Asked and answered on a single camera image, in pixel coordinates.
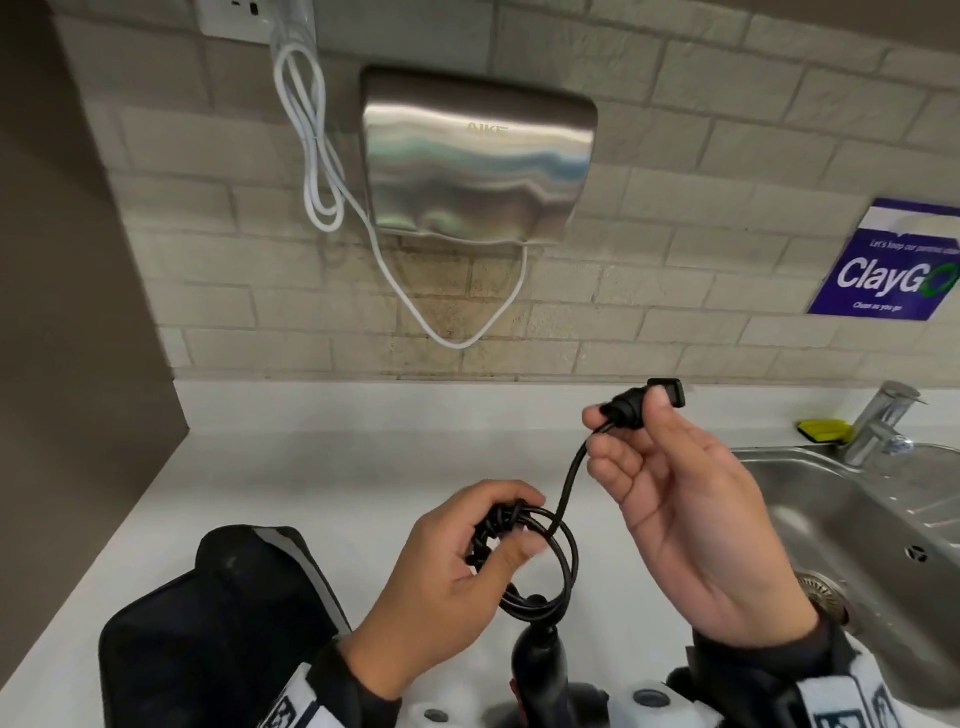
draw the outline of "coiled black cord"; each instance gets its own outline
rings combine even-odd
[[[613,422],[606,422],[593,430],[593,434],[609,432],[614,427]],[[561,492],[556,513],[551,513],[545,508],[529,505],[523,500],[518,500],[516,503],[498,503],[490,509],[487,517],[478,523],[473,531],[473,538],[470,541],[471,551],[466,561],[468,566],[472,566],[478,571],[483,569],[483,565],[487,563],[487,559],[492,554],[492,549],[487,546],[488,539],[499,539],[506,536],[518,526],[539,533],[546,539],[547,544],[556,554],[557,561],[560,562],[560,571],[564,577],[564,588],[558,596],[549,601],[541,595],[524,597],[513,584],[507,587],[506,593],[500,600],[500,609],[514,619],[544,625],[556,625],[564,618],[566,609],[570,605],[573,585],[577,581],[577,572],[580,569],[580,550],[577,548],[577,542],[574,540],[569,526],[564,523],[564,514],[566,513],[566,506],[570,502],[570,494],[573,492],[573,481],[576,479],[577,472],[580,470],[585,457],[587,457],[587,442],[580,446],[573,462],[570,463],[570,470],[566,474],[564,489]],[[550,525],[544,526],[534,518],[535,516],[547,519],[550,521]],[[563,532],[566,542],[569,544],[569,561],[566,560],[564,550],[557,543],[555,538],[557,531]]]

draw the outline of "sink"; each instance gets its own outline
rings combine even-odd
[[[960,452],[944,450],[869,473],[817,447],[735,451],[807,593],[876,655],[896,697],[936,710],[960,707]]]

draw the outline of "tile wall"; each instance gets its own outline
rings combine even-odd
[[[306,221],[266,47],[203,38],[188,0],[54,5],[177,377],[960,385],[960,293],[928,324],[803,315],[875,195],[960,204],[960,57],[689,0],[317,0],[358,189],[371,59],[600,109],[567,239],[452,352],[398,304],[355,220]],[[447,336],[477,330],[518,271],[514,249],[385,244]]]

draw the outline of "person's left hand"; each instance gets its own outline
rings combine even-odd
[[[519,499],[544,503],[520,480],[484,480],[420,517],[370,614],[340,643],[369,691],[395,700],[480,637],[516,571],[547,548],[539,534],[518,530],[501,540],[480,573],[464,561],[474,526],[495,503]]]

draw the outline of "black bag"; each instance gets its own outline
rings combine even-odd
[[[231,525],[100,636],[107,728],[253,728],[347,618],[294,528]]]

